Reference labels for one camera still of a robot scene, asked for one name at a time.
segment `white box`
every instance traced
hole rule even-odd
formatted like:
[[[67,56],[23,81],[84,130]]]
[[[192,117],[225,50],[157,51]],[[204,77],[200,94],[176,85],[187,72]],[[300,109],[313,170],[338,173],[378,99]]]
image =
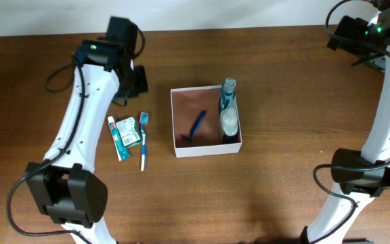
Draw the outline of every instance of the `white box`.
[[[173,139],[177,158],[238,153],[243,143],[240,119],[237,142],[223,144],[219,137],[220,97],[220,85],[171,90]],[[194,135],[194,141],[181,139],[182,134],[189,135],[190,128],[202,110],[207,112]]]

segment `white wall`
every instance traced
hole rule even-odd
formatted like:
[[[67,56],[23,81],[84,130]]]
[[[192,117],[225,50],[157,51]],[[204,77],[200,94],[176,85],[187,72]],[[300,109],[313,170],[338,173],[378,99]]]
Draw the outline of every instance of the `white wall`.
[[[110,16],[129,17],[143,31],[323,24],[339,0],[0,0],[0,36],[106,32]],[[369,19],[368,3],[334,14]]]

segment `blue razor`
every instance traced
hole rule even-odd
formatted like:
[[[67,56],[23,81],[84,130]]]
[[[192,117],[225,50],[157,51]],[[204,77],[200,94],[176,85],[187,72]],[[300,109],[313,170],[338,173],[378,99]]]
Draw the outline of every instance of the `blue razor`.
[[[201,113],[198,115],[198,118],[196,118],[195,123],[190,130],[189,136],[181,135],[183,140],[187,140],[188,142],[194,140],[194,134],[196,133],[196,130],[200,127],[201,121],[204,119],[205,116],[206,116],[206,111],[205,110],[201,111]]]

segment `blue bottle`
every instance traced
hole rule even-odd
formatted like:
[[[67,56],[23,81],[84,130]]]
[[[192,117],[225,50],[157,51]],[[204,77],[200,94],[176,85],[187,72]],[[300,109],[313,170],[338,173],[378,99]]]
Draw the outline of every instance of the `blue bottle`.
[[[225,110],[236,97],[236,80],[227,78],[222,85],[221,99],[219,100],[219,114]]]

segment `green packaging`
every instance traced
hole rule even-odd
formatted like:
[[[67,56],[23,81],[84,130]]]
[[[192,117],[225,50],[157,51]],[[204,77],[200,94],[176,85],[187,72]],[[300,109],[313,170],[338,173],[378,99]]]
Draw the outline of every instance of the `green packaging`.
[[[142,143],[141,135],[139,134],[136,122],[133,117],[119,121],[116,124],[121,140],[125,148]]]

